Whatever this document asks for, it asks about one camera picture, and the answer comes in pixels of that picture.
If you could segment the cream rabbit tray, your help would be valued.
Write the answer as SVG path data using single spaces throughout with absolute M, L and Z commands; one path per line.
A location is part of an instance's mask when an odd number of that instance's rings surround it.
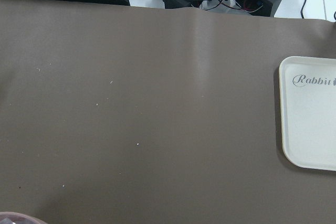
M 290 56 L 279 66 L 282 150 L 302 168 L 335 170 L 335 59 Z

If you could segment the pink bowl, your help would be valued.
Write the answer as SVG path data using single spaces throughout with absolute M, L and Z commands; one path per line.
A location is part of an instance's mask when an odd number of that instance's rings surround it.
M 36 217 L 28 216 L 17 212 L 1 212 L 1 223 L 32 223 L 47 224 Z

